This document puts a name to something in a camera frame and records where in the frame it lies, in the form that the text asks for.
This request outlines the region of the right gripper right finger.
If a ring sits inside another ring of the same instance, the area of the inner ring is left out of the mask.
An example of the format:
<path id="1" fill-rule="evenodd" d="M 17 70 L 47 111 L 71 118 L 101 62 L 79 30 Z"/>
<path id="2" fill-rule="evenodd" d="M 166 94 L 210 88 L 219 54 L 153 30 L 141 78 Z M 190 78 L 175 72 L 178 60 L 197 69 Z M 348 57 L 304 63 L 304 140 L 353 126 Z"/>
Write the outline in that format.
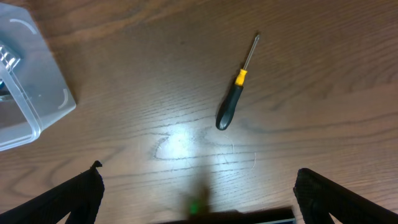
<path id="1" fill-rule="evenodd" d="M 397 214 L 308 169 L 299 169 L 294 194 L 305 223 L 397 223 Z"/>

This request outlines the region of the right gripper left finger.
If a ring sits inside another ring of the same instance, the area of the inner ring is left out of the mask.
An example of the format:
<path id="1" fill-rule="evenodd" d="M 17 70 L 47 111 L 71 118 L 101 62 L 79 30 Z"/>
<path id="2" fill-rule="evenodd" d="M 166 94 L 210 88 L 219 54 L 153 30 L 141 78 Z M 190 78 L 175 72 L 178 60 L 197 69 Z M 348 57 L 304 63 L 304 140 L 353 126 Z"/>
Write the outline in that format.
<path id="1" fill-rule="evenodd" d="M 1 214 L 1 223 L 94 223 L 104 195 L 103 178 L 94 161 L 86 171 Z"/>

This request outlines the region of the black yellow screwdriver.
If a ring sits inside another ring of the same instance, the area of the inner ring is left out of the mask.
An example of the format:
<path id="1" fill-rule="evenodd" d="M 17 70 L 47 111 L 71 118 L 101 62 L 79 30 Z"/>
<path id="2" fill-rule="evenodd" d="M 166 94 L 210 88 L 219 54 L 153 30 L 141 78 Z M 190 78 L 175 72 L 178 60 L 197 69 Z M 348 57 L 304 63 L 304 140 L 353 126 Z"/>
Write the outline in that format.
<path id="1" fill-rule="evenodd" d="M 260 38 L 261 38 L 260 33 L 257 33 L 254 36 L 254 40 L 252 42 L 252 46 L 246 57 L 246 60 L 243 66 L 240 68 L 238 74 L 236 75 L 236 78 L 233 80 L 232 84 L 230 85 L 230 88 L 218 109 L 215 126 L 220 131 L 226 130 L 233 120 L 236 106 L 238 104 L 241 93 L 243 92 L 244 89 L 244 81 L 248 73 L 248 65 L 251 61 L 252 55 L 256 49 L 256 46 Z"/>

